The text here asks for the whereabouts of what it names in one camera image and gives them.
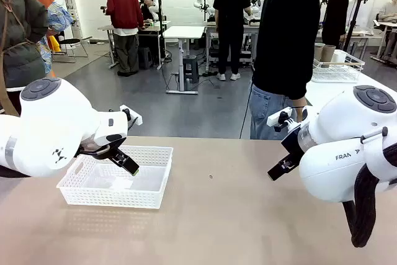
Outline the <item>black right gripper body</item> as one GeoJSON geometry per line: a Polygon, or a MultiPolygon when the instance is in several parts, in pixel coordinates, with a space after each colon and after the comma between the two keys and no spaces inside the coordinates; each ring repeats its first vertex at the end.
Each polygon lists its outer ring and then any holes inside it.
{"type": "Polygon", "coordinates": [[[298,142],[298,134],[301,128],[298,125],[291,132],[287,133],[287,136],[282,140],[282,146],[288,151],[287,158],[289,160],[301,160],[304,155],[298,142]]]}

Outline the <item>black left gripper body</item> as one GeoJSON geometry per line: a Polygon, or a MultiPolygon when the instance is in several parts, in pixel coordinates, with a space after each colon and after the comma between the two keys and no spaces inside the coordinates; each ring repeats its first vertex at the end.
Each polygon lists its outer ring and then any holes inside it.
{"type": "Polygon", "coordinates": [[[89,151],[87,145],[80,145],[77,155],[88,155],[95,159],[126,159],[127,155],[119,149],[122,143],[127,139],[120,134],[106,136],[107,144],[99,147],[94,151],[89,151]]]}

